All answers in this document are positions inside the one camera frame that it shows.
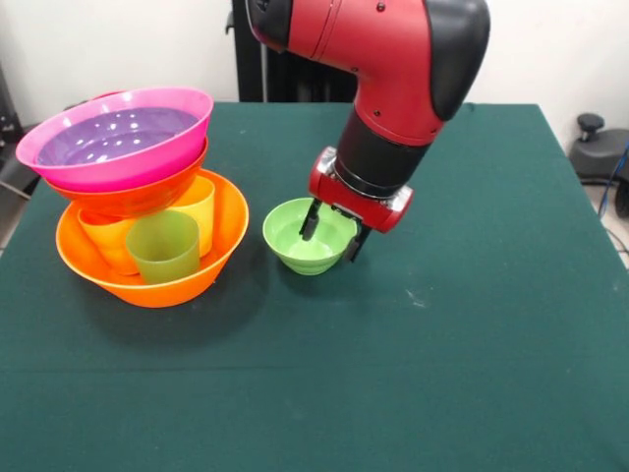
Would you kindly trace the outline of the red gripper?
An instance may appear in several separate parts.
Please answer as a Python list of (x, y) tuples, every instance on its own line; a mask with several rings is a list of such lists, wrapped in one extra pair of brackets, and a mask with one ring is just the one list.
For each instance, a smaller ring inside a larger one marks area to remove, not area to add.
[(316, 159), (309, 180), (309, 192), (315, 199), (306, 213), (299, 234), (304, 241), (313, 238), (322, 203), (343, 210), (360, 220), (357, 222), (356, 234), (343, 253), (343, 259), (353, 263), (370, 237), (372, 229), (387, 233), (401, 221), (411, 205), (414, 191), (405, 185), (392, 197), (384, 200), (367, 197), (342, 181), (334, 169), (336, 160), (334, 147), (325, 147)]

